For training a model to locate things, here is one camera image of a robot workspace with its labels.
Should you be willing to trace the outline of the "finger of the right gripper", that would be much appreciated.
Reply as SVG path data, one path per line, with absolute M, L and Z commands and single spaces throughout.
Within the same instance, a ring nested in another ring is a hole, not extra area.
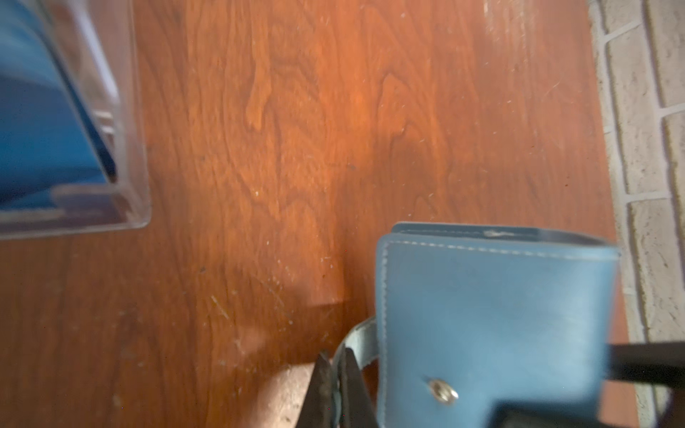
M 683 388 L 684 358 L 684 342 L 615 344 L 607 379 Z

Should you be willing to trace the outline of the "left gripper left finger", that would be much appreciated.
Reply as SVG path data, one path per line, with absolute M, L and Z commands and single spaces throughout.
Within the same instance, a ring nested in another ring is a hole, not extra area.
M 377 427 L 375 410 L 352 349 L 337 362 L 321 353 L 305 393 L 297 428 Z

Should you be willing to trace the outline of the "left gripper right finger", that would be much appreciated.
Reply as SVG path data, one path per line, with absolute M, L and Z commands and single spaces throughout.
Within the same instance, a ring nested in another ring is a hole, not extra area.
M 610 424 L 585 408 L 561 402 L 499 403 L 489 419 L 490 427 L 605 428 Z

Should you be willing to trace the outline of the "blue leather card holder wallet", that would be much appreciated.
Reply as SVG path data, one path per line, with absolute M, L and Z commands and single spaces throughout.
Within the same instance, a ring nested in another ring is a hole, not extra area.
M 376 314 L 341 349 L 378 363 L 383 427 L 489 427 L 505 408 L 592 422 L 617 261 L 588 235 L 401 222 L 376 247 Z

